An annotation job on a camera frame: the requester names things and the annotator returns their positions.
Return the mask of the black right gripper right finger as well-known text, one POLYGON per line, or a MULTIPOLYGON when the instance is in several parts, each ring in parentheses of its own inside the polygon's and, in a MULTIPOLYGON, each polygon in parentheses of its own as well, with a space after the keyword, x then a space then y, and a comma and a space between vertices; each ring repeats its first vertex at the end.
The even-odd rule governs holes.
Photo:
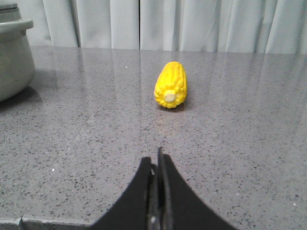
POLYGON ((158 191, 163 230, 234 230, 193 192, 168 154, 158 148, 158 191))

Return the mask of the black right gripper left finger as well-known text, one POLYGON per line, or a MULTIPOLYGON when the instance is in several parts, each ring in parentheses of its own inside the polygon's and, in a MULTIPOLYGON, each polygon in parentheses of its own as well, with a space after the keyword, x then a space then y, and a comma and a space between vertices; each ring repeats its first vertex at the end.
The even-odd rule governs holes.
POLYGON ((112 208, 97 220, 90 230, 146 230, 148 227, 151 158, 141 159, 127 189, 112 208))

